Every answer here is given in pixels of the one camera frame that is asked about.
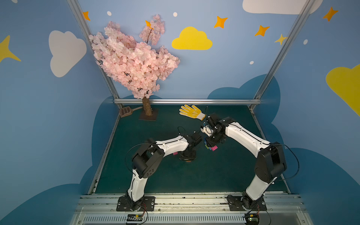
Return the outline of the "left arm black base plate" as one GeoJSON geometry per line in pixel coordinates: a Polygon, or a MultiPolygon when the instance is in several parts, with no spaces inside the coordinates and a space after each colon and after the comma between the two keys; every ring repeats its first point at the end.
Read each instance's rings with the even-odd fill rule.
{"type": "Polygon", "coordinates": [[[155,207],[154,196],[144,196],[140,200],[134,202],[129,196],[121,196],[118,199],[116,206],[117,212],[136,212],[146,210],[147,212],[153,212],[155,207]]]}

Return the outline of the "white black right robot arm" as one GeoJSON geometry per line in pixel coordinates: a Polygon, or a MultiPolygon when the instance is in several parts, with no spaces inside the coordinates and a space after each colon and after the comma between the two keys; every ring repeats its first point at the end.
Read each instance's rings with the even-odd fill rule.
{"type": "Polygon", "coordinates": [[[207,125],[202,128],[202,132],[207,135],[205,141],[209,148],[214,148],[229,137],[255,156],[255,177],[247,187],[244,199],[249,202],[257,201],[287,169],[282,145],[256,136],[231,117],[220,119],[213,113],[206,117],[206,121],[207,125]]]}

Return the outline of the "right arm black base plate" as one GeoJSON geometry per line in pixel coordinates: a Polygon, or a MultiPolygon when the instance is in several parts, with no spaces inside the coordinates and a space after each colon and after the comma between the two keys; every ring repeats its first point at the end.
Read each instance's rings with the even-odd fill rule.
{"type": "Polygon", "coordinates": [[[261,196],[258,200],[252,200],[248,196],[228,195],[226,200],[229,204],[230,211],[267,211],[267,206],[263,196],[261,196]]]}

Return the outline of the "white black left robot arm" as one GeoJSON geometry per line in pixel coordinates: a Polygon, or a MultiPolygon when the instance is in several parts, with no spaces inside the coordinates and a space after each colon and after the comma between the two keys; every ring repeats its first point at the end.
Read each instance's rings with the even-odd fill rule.
{"type": "Polygon", "coordinates": [[[196,159],[196,146],[202,141],[198,133],[177,136],[164,141],[148,139],[140,145],[132,157],[132,181],[126,197],[132,205],[139,205],[144,197],[144,190],[149,177],[159,167],[164,157],[177,153],[179,159],[193,161],[196,159]]]}

